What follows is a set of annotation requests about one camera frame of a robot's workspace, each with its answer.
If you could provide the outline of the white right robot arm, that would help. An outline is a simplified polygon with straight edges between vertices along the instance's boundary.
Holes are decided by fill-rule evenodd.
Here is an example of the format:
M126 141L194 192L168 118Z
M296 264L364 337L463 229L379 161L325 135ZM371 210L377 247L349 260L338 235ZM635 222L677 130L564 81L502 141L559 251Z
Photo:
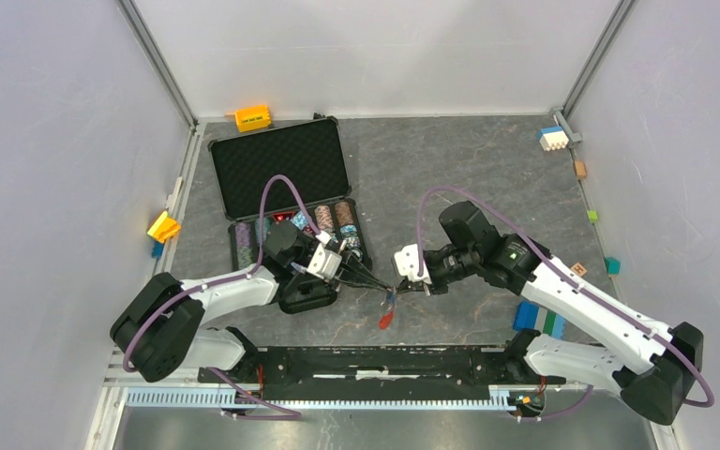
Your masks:
M439 216L449 242L438 250L410 244L395 252L401 288L446 293L478 276L574 324L594 344L564 343L546 332L520 331L503 367L517 383L559 377L605 389L643 418L668 426L702 369L704 335L689 322L670 326L587 283L549 251L516 233L501 234L481 209L455 203Z

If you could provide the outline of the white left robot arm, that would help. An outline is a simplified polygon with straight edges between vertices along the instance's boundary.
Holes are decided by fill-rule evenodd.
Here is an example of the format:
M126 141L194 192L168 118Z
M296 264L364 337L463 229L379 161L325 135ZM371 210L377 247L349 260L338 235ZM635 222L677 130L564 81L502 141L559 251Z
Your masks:
M257 357L235 329L207 324L235 311L276 305L287 314L325 308L343 287L394 293L356 251L327 232L310 235L290 221L272 224L260 259L223 275L179 280L158 273L113 323L110 337L123 352L123 369L148 383L179 368L221 368L235 382L256 372Z

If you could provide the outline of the metal keyring tool red handle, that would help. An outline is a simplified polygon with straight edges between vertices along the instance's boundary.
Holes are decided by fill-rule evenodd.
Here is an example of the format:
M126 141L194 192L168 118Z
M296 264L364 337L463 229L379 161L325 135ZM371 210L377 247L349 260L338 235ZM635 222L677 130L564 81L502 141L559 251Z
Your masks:
M385 293L385 297L386 297L386 294L387 294L388 292L394 292L394 293L395 293L395 296L396 296L396 304L397 304L397 293L396 293L396 290L395 290L395 289L388 290L388 291ZM381 318L380 318L380 320L379 320L379 322L378 322L378 326L379 326L379 328L380 328L381 330L386 330L386 329L388 329L388 328L390 327L390 325L391 325L392 322L394 321L395 309L396 309L396 305L394 305L393 307L391 307L390 305L387 304L387 302L386 302L386 300L385 300L385 297L384 297L384 299L383 299L383 301L382 301L382 303L381 303L382 316L381 316Z

